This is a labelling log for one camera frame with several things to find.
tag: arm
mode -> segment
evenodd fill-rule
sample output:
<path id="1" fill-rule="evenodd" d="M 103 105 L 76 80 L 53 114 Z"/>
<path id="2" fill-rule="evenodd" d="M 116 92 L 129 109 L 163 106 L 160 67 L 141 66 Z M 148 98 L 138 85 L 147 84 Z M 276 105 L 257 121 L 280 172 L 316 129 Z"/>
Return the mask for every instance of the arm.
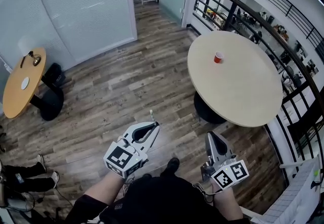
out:
<path id="1" fill-rule="evenodd" d="M 212 182 L 213 193 L 217 192 L 220 187 Z M 243 218 L 243 213 L 239 207 L 232 188 L 228 188 L 214 195 L 214 206 L 227 220 L 237 220 Z"/>
<path id="2" fill-rule="evenodd" d="M 110 171 L 99 183 L 90 187 L 85 192 L 85 195 L 88 195 L 107 205 L 111 205 L 123 187 L 124 182 L 125 180 L 122 177 Z"/>

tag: black shoe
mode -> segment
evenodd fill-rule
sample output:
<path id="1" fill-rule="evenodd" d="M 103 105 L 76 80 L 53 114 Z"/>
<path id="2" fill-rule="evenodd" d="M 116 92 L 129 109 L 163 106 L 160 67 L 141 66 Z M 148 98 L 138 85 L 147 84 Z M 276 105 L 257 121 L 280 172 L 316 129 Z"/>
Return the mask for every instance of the black shoe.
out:
<path id="1" fill-rule="evenodd" d="M 161 173 L 161 176 L 173 176 L 176 171 L 179 169 L 180 160 L 176 157 L 173 157 L 166 167 L 166 169 Z"/>

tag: wooden round table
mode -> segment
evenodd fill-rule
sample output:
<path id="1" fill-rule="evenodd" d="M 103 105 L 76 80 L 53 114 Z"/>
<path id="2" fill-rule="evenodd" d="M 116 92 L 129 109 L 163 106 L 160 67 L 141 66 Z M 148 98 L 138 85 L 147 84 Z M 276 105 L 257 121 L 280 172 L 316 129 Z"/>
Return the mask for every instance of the wooden round table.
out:
<path id="1" fill-rule="evenodd" d="M 224 54 L 221 63 L 214 62 L 217 51 Z M 280 76 L 265 52 L 243 36 L 227 31 L 199 36 L 189 49 L 188 70 L 196 110 L 209 122 L 257 127 L 279 112 Z"/>
<path id="2" fill-rule="evenodd" d="M 28 103 L 31 103 L 40 109 L 40 115 L 44 120 L 50 121 L 61 111 L 64 95 L 60 88 L 43 75 L 46 63 L 45 49 L 35 48 L 32 51 L 35 56 L 40 55 L 42 59 L 37 66 L 33 66 L 34 58 L 27 55 L 23 63 L 23 58 L 17 63 L 6 83 L 3 96 L 4 113 L 8 118 L 15 118 L 24 111 Z M 22 82 L 26 77 L 29 78 L 29 82 L 23 90 Z M 50 90 L 42 98 L 38 98 L 34 93 L 41 80 Z"/>

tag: shoe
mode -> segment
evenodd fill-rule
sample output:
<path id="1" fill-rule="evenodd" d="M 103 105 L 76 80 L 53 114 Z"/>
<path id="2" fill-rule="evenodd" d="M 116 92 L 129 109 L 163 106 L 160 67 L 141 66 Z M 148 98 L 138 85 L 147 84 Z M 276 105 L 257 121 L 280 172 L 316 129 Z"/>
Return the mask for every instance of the shoe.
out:
<path id="1" fill-rule="evenodd" d="M 45 164 L 44 164 L 43 156 L 41 154 L 38 154 L 37 157 L 36 157 L 36 160 L 37 160 L 37 162 L 39 162 L 43 166 L 45 172 L 47 172 Z"/>
<path id="2" fill-rule="evenodd" d="M 166 169 L 161 173 L 161 176 L 172 176 L 179 169 L 180 160 L 176 157 L 173 157 L 166 167 Z"/>
<path id="3" fill-rule="evenodd" d="M 55 183 L 55 185 L 53 187 L 53 189 L 54 189 L 54 188 L 56 188 L 56 185 L 57 185 L 57 183 L 59 182 L 59 179 L 60 179 L 59 173 L 54 171 L 52 176 L 51 176 L 51 179 L 53 179 L 53 181 Z"/>

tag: black shirt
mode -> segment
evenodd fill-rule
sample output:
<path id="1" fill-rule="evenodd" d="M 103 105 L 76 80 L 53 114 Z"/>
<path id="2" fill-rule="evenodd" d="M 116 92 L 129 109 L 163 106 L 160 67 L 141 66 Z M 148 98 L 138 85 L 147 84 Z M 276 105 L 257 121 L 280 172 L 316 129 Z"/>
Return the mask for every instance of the black shirt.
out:
<path id="1" fill-rule="evenodd" d="M 247 219 L 227 221 L 215 207 L 205 202 L 203 194 L 198 189 L 186 180 L 175 176 L 140 178 L 130 185 L 124 198 L 107 208 L 105 204 L 89 196 L 83 196 L 79 200 L 79 206 L 77 201 L 66 219 L 68 223 L 82 223 L 81 215 L 85 212 L 90 213 L 94 208 L 100 208 L 100 220 L 105 224 L 203 223 L 203 221 L 249 223 Z M 88 219 L 93 219 L 98 214 L 92 212 L 91 218 Z"/>

